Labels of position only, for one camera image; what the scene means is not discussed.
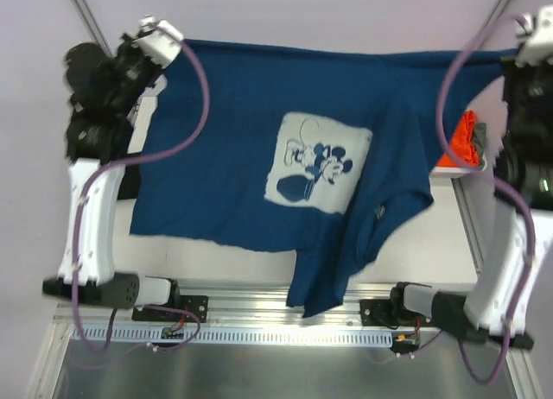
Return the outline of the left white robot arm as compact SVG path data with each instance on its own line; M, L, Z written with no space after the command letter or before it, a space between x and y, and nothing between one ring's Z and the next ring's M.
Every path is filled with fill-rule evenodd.
M151 304L163 320L181 310L167 278L117 272L113 226L133 125L129 119L143 92L153 86L181 51L159 32L123 35L115 56L93 42L69 49L65 80L72 90L66 131L71 186L67 243L55 277L42 293L62 300L114 309Z

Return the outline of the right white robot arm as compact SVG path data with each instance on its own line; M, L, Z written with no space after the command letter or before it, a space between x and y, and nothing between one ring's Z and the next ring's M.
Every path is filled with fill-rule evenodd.
M506 342L531 350L526 310L552 249L552 60L534 64L502 58L507 130L494 175L493 240L484 269L467 294L414 282L392 288L386 313L403 326L416 317L460 342Z

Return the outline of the blue t shirt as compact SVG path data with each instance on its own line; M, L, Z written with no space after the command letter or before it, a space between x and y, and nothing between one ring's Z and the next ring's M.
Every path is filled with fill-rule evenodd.
M293 250L288 306L306 317L338 307L350 278L433 204L436 100L455 52L191 48L207 123L182 152L141 166L131 232Z

